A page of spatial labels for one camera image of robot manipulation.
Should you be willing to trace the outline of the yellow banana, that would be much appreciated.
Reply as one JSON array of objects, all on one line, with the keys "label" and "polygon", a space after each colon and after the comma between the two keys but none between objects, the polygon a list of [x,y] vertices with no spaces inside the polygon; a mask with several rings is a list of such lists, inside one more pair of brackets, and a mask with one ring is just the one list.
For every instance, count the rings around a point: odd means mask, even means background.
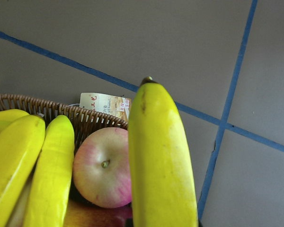
[{"label": "yellow banana", "polygon": [[23,226],[63,226],[71,186],[74,138],[73,126],[65,115],[57,116],[47,126]]},{"label": "yellow banana", "polygon": [[13,121],[27,115],[29,115],[29,113],[19,109],[0,111],[0,133]]},{"label": "yellow banana", "polygon": [[134,226],[198,226],[184,125],[173,98],[151,77],[133,100],[128,132]]},{"label": "yellow banana", "polygon": [[0,133],[0,227],[8,219],[44,142],[45,122],[36,115],[13,121]]}]

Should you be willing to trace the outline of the basket paper tag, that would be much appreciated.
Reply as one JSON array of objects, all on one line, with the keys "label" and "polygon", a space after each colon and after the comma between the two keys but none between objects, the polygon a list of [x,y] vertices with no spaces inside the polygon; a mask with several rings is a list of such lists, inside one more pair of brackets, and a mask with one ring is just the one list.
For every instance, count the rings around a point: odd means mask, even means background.
[{"label": "basket paper tag", "polygon": [[81,93],[80,107],[96,112],[109,114],[128,121],[132,101],[121,96],[102,93]]}]

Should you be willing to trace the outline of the brown wicker basket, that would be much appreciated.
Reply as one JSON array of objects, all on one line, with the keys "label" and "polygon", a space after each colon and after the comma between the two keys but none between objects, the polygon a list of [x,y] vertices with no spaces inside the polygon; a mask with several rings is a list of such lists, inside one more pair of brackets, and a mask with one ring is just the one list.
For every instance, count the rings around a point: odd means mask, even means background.
[{"label": "brown wicker basket", "polygon": [[46,124],[58,115],[65,115],[71,121],[75,133],[75,149],[93,132],[102,128],[127,129],[128,122],[115,116],[81,107],[25,95],[0,94],[0,111],[20,109],[29,114],[43,114]]}]

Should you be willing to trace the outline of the pink apple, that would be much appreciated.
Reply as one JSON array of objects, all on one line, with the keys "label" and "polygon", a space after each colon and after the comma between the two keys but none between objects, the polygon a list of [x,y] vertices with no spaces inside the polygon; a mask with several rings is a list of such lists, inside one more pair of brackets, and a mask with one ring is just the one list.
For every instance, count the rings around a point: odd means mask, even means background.
[{"label": "pink apple", "polygon": [[91,133],[73,162],[73,181],[80,195],[103,208],[132,201],[128,131],[108,127]]}]

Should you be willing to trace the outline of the purple red mango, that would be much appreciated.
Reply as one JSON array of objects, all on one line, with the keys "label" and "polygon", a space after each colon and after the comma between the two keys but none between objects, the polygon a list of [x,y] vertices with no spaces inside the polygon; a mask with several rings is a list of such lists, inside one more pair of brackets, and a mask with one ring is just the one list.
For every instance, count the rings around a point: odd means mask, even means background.
[{"label": "purple red mango", "polygon": [[64,219],[65,227],[124,227],[132,218],[132,209],[123,206],[105,209],[91,204],[70,200]]}]

